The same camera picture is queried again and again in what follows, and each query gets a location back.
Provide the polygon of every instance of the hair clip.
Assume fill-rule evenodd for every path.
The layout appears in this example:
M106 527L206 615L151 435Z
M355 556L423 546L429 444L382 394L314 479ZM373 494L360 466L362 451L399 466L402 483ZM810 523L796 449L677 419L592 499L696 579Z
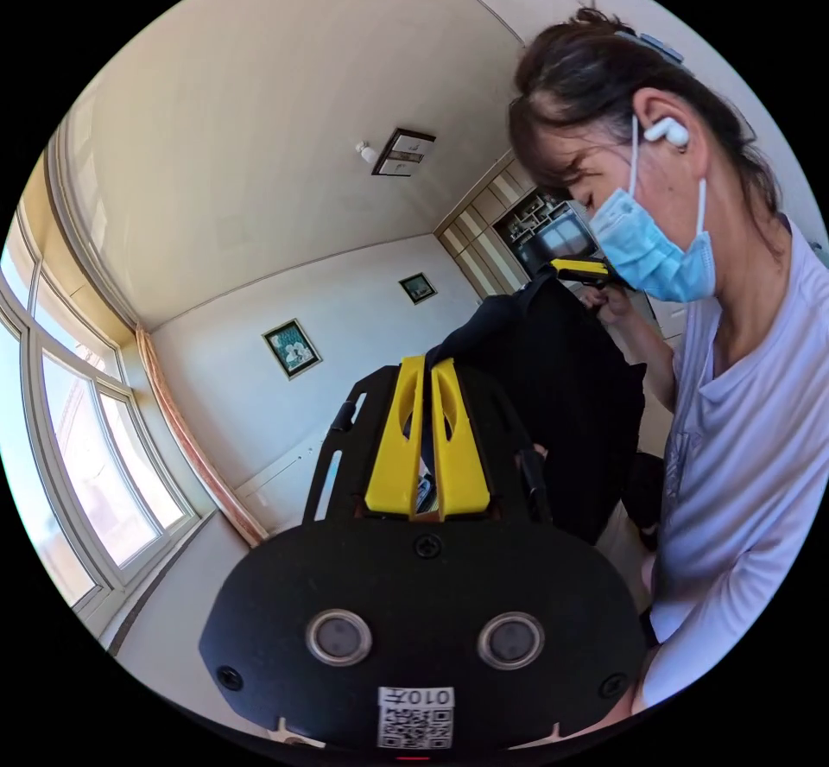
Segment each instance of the hair clip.
M676 50L670 48L667 44L659 41L659 39L654 38L652 35L647 35L645 33L642 33L642 35L634 35L632 33L628 33L626 30L617 30L614 35L621 35L626 39L635 41L636 44L641 44L644 48L655 50L665 61L669 61L672 65L681 67L689 73L691 72L687 67L685 67L685 65L682 64L685 58L682 54L677 53Z

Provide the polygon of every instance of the hand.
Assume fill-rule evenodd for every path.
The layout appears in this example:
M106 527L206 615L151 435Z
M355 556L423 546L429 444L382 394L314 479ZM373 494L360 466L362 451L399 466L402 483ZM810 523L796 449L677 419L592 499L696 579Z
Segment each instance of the hand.
M598 317L605 324L618 323L633 313L630 298L616 286L605 286L603 289L585 286L579 293L579 300L588 309L601 307L598 310Z

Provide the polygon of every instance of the circular sensor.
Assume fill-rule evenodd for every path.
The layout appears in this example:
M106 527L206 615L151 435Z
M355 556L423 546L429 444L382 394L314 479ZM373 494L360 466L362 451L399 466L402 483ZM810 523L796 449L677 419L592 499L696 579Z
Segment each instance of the circular sensor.
M531 615L505 612L478 636L478 654L494 669L520 669L532 663L544 646L544 630Z
M371 649L371 632L354 612L328 609L309 624L306 642L311 654L329 666L351 666Z

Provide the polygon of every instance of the qr code label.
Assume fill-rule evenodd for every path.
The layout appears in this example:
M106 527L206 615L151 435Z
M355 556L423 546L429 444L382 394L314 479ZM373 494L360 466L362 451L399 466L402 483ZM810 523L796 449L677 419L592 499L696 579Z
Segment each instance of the qr code label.
M451 687L380 687L378 703L378 747L448 750L452 746L455 694Z

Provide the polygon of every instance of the framed picture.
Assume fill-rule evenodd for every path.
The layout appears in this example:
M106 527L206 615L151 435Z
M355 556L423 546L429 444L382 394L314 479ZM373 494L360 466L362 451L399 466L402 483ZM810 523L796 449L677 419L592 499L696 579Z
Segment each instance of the framed picture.
M262 336L288 379L310 370L322 358L296 319Z
M438 294L423 274L407 277L406 280L400 281L400 285L406 290L406 294L412 299L412 303L420 303L427 298L431 298L432 295Z

